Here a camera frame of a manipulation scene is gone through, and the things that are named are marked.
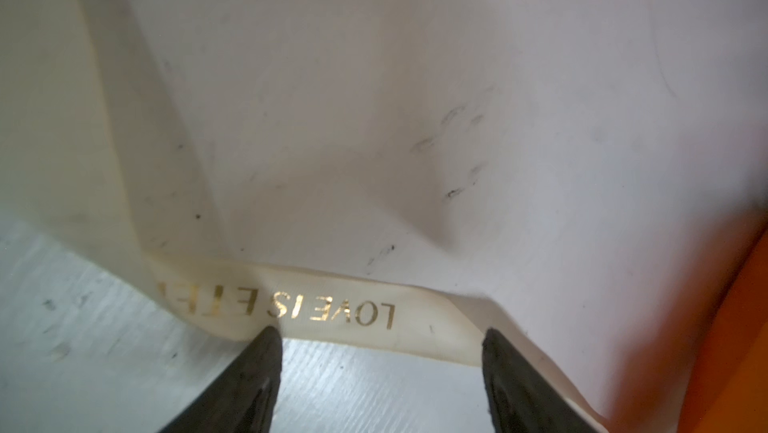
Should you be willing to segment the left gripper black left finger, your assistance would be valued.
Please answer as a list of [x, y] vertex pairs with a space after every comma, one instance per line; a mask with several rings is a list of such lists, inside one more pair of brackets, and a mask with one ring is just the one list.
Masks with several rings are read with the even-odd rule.
[[277, 403], [282, 337], [264, 328], [162, 433], [267, 433]]

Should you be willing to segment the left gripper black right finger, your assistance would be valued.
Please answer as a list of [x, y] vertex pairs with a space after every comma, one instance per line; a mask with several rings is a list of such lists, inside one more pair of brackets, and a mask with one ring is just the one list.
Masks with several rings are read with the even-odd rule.
[[588, 433], [597, 430], [499, 330], [486, 331], [481, 359], [495, 431]]

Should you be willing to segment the orange wrapping paper sheet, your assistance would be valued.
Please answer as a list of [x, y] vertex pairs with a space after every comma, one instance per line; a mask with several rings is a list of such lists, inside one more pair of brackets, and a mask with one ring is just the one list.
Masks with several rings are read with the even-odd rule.
[[701, 345], [677, 430], [767, 430], [766, 235], [746, 258]]

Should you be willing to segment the white ribbon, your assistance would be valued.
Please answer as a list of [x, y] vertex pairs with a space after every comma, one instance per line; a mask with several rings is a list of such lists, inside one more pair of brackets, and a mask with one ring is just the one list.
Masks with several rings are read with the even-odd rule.
[[231, 259], [204, 172], [126, 0], [1, 0], [1, 207], [246, 347], [286, 338], [482, 370], [499, 330], [569, 405], [565, 375], [497, 311], [430, 289]]

